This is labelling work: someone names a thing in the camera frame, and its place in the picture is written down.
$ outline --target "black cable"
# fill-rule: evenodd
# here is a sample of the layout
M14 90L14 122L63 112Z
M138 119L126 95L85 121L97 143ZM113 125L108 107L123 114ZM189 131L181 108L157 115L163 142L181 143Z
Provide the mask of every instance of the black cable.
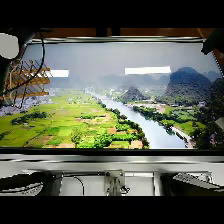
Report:
M18 84L17 86L15 86L15 87L13 87L13 88L11 88L11 89L7 89L7 90L5 90L3 93L0 94L0 96L1 96L1 95L6 95L7 93L10 93L10 92L12 92L12 91L15 90L15 89L18 89L19 87L21 87L21 86L23 86L23 85L26 85L26 84L28 85L28 83L29 83L32 79L34 79L34 78L38 75L38 73L40 72L40 70L42 69L43 64L44 64L44 59L45 59L45 48L44 48L44 39L43 39L42 33L39 32L39 34L40 34L40 38L41 38L41 42L42 42L42 49L43 49L43 56L42 56L42 61L41 61L41 64L40 64L39 69L37 70L37 72L35 73L35 75L33 75L30 79L27 79L27 80L24 81L23 83Z
M50 181L47 181L47 182L55 181L55 180L61 179L61 178L63 178L63 177L74 177L74 178L76 178L77 180L79 180L79 182L82 184L82 187L83 187L83 196L84 196L84 193L85 193L84 184L83 184L83 182L82 182L78 177L76 177L76 176L74 176L74 175L57 177L57 178L54 178L53 180L50 180ZM10 193L19 193L19 192L24 192L24 191L31 190L31 189L36 188L36 187L40 187L40 186L42 186L42 185L43 185L43 183L40 183L40 184L38 184L38 185L36 185L36 186L29 187L29 188L25 188L25 189L22 189L22 190L18 190L18 191L0 191L0 193L9 193L9 194L10 194Z

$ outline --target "hazy sky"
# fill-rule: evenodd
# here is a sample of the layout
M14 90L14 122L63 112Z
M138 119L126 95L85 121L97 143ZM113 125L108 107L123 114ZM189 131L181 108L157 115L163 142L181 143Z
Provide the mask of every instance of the hazy sky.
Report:
M64 43L45 44L45 64L52 70L69 69L82 80L110 74L125 75L125 68L170 66L171 72L192 67L200 73L220 73L212 53L201 53L201 43ZM29 46L24 59L41 59L42 45Z

